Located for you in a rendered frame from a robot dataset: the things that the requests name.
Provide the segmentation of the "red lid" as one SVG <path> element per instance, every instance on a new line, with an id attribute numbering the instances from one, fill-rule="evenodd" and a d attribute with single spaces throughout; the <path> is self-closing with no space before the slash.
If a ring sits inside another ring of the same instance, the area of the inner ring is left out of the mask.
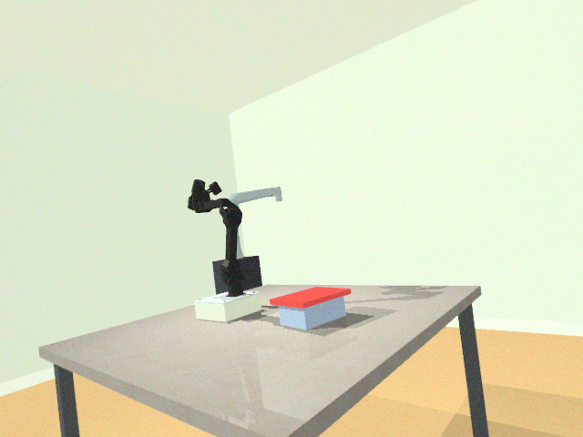
<path id="1" fill-rule="evenodd" d="M 315 287 L 271 299 L 270 304 L 305 309 L 349 294 L 351 289 Z"/>

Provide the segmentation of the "light blue open box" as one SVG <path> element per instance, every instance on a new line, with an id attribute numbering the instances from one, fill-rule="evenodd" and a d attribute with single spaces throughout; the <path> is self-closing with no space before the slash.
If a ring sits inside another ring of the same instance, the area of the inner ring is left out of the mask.
<path id="1" fill-rule="evenodd" d="M 282 326 L 302 330 L 309 330 L 346 316 L 344 296 L 305 309 L 285 306 L 278 306 L 278 308 Z"/>

